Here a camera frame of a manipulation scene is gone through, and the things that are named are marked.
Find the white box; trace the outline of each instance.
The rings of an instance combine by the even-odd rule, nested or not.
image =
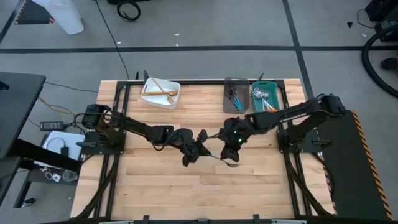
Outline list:
[[[153,79],[156,80],[156,82],[162,87],[162,89],[164,91],[178,90],[177,96],[171,96],[171,98],[174,100],[174,103],[170,104],[167,101],[166,95],[141,96],[141,98],[144,99],[147,104],[152,105],[152,106],[159,106],[161,108],[166,108],[166,109],[170,109],[170,110],[175,109],[175,107],[177,106],[177,103],[178,103],[178,99],[180,98],[181,85],[177,82],[171,82],[168,80],[161,80],[158,78],[148,78],[147,81],[145,82],[144,88],[142,89],[142,93],[162,91],[156,85],[156,83],[153,81]]]

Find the metal frame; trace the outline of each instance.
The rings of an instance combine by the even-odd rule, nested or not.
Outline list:
[[[181,85],[223,85],[224,84],[224,80],[173,80],[174,82],[178,82]],[[254,82],[256,82],[257,80],[249,80],[249,84],[253,84]],[[284,104],[284,108],[288,108],[289,107],[289,102],[287,99],[287,93],[286,93],[286,89],[285,89],[285,83],[283,80],[270,80],[275,82],[279,89],[280,92],[282,94],[282,102]],[[115,92],[115,96],[114,96],[114,103],[113,103],[113,111],[116,111],[118,109],[119,106],[119,100],[120,100],[120,94],[121,94],[121,90],[125,90],[124,91],[124,98],[123,98],[123,105],[121,108],[121,112],[123,115],[126,115],[127,113],[127,105],[128,105],[128,101],[129,101],[129,94],[130,94],[130,87],[132,86],[138,86],[138,85],[143,85],[143,81],[142,80],[134,80],[134,81],[118,81],[117,85],[116,85],[116,92]],[[278,129],[283,129],[283,125],[280,124],[278,125]],[[288,152],[283,153],[283,157],[285,160],[285,166],[287,169],[287,166],[292,166],[292,162],[290,160],[290,154]],[[302,163],[301,163],[301,159],[300,159],[300,155],[299,152],[294,153],[294,157],[295,157],[295,165],[296,165],[296,169],[297,169],[297,173],[298,176],[300,177],[300,179],[303,181],[303,183],[305,183],[305,179],[304,179],[304,175],[303,175],[303,169],[302,169]],[[120,155],[115,155],[114,156],[114,161],[113,161],[113,165],[116,166],[116,168],[118,169],[119,167],[119,160],[120,160]],[[102,165],[102,169],[101,169],[101,176],[99,179],[99,186],[104,182],[105,177],[106,177],[106,171],[108,168],[108,163],[109,163],[109,155],[105,155],[104,159],[103,159],[103,165]],[[287,175],[287,180],[289,183],[289,192],[290,192],[290,197],[292,200],[292,209],[294,212],[295,217],[300,216],[300,209],[299,209],[299,202],[297,200],[297,192],[295,189],[295,182],[293,180],[293,178],[286,173]],[[114,177],[112,178],[112,181],[110,183],[109,186],[109,196],[108,196],[108,201],[106,204],[106,218],[111,218],[111,214],[112,214],[112,208],[113,208],[113,198],[114,198],[114,191],[116,188],[116,178],[117,178],[117,173],[114,175]],[[100,198],[98,200],[98,203],[96,204],[96,207],[94,209],[94,218],[98,218],[100,215],[100,210],[101,210],[101,201],[102,198]],[[304,199],[304,207],[305,207],[305,213],[306,215],[312,215],[311,213],[311,206],[307,200],[307,198],[303,195],[303,199]],[[149,221],[149,216],[144,216],[143,220],[134,220],[134,223],[148,223]],[[159,220],[156,222],[161,222],[161,223],[199,223],[200,220]],[[201,222],[203,223],[208,223],[209,220],[202,220]],[[260,222],[271,222],[271,219],[264,219],[261,220],[259,219],[258,215],[254,214],[254,218],[253,220],[212,220],[212,223],[260,223]]]

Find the concrete floor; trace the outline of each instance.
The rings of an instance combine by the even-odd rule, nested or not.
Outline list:
[[[129,71],[146,69],[159,78],[301,78],[309,81],[314,94],[334,93],[346,108],[356,110],[368,139],[389,205],[398,216],[398,121],[397,99],[384,93],[366,74],[358,51],[303,52],[308,76],[297,60],[284,1],[290,6],[301,46],[362,46],[374,30],[356,23],[356,12],[369,0],[151,0],[139,2],[141,18],[126,23],[116,14],[116,7],[98,0],[105,19]],[[82,15],[85,30],[66,35],[57,24],[14,25],[0,39],[0,71],[41,74],[48,82],[97,90],[100,80],[126,79],[116,52],[101,50],[114,47],[94,1],[73,1]],[[10,18],[18,0],[0,2],[0,30]],[[362,21],[367,21],[362,14]],[[354,22],[352,28],[347,22]],[[242,50],[192,50],[143,52],[139,47],[243,46]],[[375,45],[388,45],[376,42]],[[290,50],[252,50],[250,46],[291,46]],[[71,48],[100,49],[99,52],[65,53]],[[22,49],[24,54],[13,54]],[[398,88],[396,72],[380,70],[379,62],[395,57],[393,51],[373,51],[371,61],[385,80]],[[94,103],[96,94],[45,84],[40,95],[50,104],[65,106],[74,113]],[[55,113],[41,102],[29,118],[40,121],[70,122],[71,116]],[[27,122],[20,138],[39,144],[45,132]],[[22,184],[24,173],[17,174],[0,207],[0,223],[43,223],[69,218],[75,188],[32,184],[28,197],[37,202],[24,209],[12,204]]]

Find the yellow and black hazard stripe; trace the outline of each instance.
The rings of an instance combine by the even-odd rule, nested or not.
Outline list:
[[[22,11],[23,11],[24,8],[25,8],[26,1],[27,1],[27,0],[25,0],[24,3],[22,3],[21,9],[19,10],[18,15],[15,17],[15,22],[14,22],[15,25],[18,25],[18,19],[19,19],[19,16],[21,16],[21,13],[22,13]]]
[[[323,162],[325,162],[325,159],[323,158],[323,156],[319,156],[319,158],[320,158]],[[331,188],[332,188],[332,186],[331,186],[331,178],[330,178],[330,175],[329,175],[329,173],[328,173],[328,170],[326,169],[325,166],[323,167],[323,171],[325,172],[326,182],[327,182],[327,184],[328,184],[329,193],[330,193],[330,195],[331,195]],[[333,204],[333,209],[335,210],[335,215],[337,215],[336,204],[335,204],[335,202],[333,201],[333,199],[331,200],[331,202],[332,202],[332,204]]]
[[[351,112],[354,115],[354,120],[355,120],[355,123],[356,123],[356,127],[358,128],[358,133],[361,136],[363,147],[365,149],[366,156],[368,157],[369,166],[370,166],[370,168],[372,170],[374,181],[376,182],[376,185],[377,185],[377,187],[379,189],[380,197],[381,197],[381,200],[383,201],[384,208],[386,209],[387,217],[389,219],[393,220],[394,218],[392,217],[391,209],[388,206],[386,195],[385,195],[385,193],[383,191],[383,187],[381,186],[381,181],[380,181],[379,175],[377,174],[376,166],[373,163],[372,155],[371,155],[371,152],[370,152],[370,150],[368,148],[368,143],[366,142],[365,136],[363,134],[361,123],[359,123],[358,115],[353,110],[351,110]]]

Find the yellow cable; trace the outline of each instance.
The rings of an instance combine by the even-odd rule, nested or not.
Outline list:
[[[44,105],[47,106],[48,108],[50,108],[51,110],[54,110],[54,111],[56,111],[56,112],[58,112],[58,113],[69,114],[69,115],[72,115],[73,117],[75,116],[73,113],[69,113],[69,112],[65,112],[65,111],[62,111],[62,110],[57,110],[57,109],[52,108],[52,107],[51,107],[48,103],[46,103],[46,102],[43,100],[43,98],[41,98],[41,97],[39,97],[39,101],[42,102],[42,103],[44,103]]]

